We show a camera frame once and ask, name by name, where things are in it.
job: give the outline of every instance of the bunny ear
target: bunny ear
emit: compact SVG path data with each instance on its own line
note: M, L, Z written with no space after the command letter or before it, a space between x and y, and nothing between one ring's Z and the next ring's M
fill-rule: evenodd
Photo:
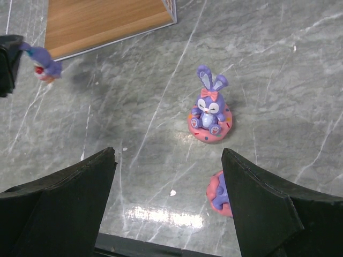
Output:
M224 87L227 87L229 85L229 81L227 81L227 79L219 74L217 75L215 82L214 82L214 86L213 86L213 90L214 91L219 91Z
M199 66L197 70L197 74L198 74L199 79L202 81L202 83L206 87L206 89L210 90L213 86L211 70L207 66L201 65Z
M23 42L23 43L21 43L19 49L22 50L22 51L30 51L31 50L31 46L28 43Z

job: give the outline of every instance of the pink bow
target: pink bow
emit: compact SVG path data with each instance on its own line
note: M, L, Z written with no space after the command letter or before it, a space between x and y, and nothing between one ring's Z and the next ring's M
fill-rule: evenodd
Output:
M217 91L211 92L211 91L208 91L206 88L203 88L200 96L202 98L209 96L213 101L216 101L218 98L218 92Z

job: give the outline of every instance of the pink toy base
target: pink toy base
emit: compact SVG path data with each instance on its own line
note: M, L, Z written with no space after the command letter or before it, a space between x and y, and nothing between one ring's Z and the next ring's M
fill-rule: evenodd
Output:
M214 143L222 140L226 134L230 131L232 128L232 113L229 110L229 107L227 104L225 104L225 111L224 115L226 116L226 120L224 122L218 122L218 125L221 127L221 131L218 135L212 135L209 130L206 130L204 128L193 128L191 125L191 119L193 117L199 118L200 115L188 115L187 123L188 123L188 129L189 131L200 141L204 143Z
M218 177L222 173L223 173L223 171L220 171L216 175L211 177L210 184L208 185L207 190L206 190L206 196L207 196L208 200L210 201L212 209L214 209L217 213L219 213L222 216L232 218L233 216L232 216L230 204L224 203L223 204L223 210L218 210L215 208L215 206L212 203L212 200L216 197L216 191L217 191L217 187L219 185L219 178Z

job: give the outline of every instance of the wooden surface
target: wooden surface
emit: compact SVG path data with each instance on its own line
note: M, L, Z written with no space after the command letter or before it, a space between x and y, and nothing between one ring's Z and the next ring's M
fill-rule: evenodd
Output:
M64 57L172 22L162 0L50 0L45 47Z

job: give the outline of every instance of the marble floor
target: marble floor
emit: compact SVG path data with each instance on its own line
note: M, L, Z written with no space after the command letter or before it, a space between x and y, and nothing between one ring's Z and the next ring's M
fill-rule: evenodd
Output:
M47 6L0 0L1 33L8 24L42 46ZM178 0L177 9L177 25L64 61L52 87L23 56L17 88L0 102L0 189L113 146L101 232L236 257L233 220L205 195L223 148L343 196L343 1ZM186 123L200 64L230 82L222 94L234 127L216 145Z

